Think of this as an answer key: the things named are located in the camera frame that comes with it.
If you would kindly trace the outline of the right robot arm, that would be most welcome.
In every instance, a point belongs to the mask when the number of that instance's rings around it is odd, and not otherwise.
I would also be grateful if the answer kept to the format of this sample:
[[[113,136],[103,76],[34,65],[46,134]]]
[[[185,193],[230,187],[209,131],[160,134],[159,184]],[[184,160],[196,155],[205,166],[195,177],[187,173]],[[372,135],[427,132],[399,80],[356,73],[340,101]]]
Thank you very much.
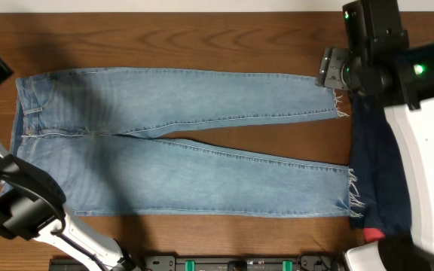
[[[371,97],[399,147],[411,200],[411,232],[352,248],[346,270],[434,270],[434,43],[413,48],[397,1],[343,6],[348,48],[325,50],[321,87]]]

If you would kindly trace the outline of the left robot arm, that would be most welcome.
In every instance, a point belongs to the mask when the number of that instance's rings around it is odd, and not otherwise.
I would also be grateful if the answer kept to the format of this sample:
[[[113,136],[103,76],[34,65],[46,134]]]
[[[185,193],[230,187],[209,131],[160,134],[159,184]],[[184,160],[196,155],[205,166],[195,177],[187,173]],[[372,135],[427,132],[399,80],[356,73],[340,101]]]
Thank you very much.
[[[47,114],[57,119],[51,109],[58,89],[73,117],[72,125],[48,127],[41,120],[29,123],[37,139],[48,136],[80,138],[87,147],[77,157],[67,157],[71,164],[65,172],[75,173],[84,189],[83,199],[111,207],[127,208],[130,201],[124,182],[130,179],[123,158],[109,141],[109,130],[101,130],[96,119],[107,105],[97,95],[98,69],[69,69],[26,79],[30,105],[28,114]],[[7,152],[0,142],[0,236],[34,239],[53,245],[79,261],[88,270],[141,270],[115,239],[104,236],[85,224],[66,206],[66,196],[58,183],[44,170]]]

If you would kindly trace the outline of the light blue denim jeans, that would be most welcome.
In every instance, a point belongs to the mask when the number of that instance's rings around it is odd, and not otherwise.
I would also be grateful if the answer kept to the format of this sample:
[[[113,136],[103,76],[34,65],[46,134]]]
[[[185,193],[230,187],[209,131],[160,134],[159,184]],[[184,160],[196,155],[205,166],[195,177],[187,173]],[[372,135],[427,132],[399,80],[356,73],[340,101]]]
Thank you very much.
[[[170,139],[177,131],[341,116],[312,77],[94,68],[17,80],[11,152],[77,215],[358,216],[352,169]]]

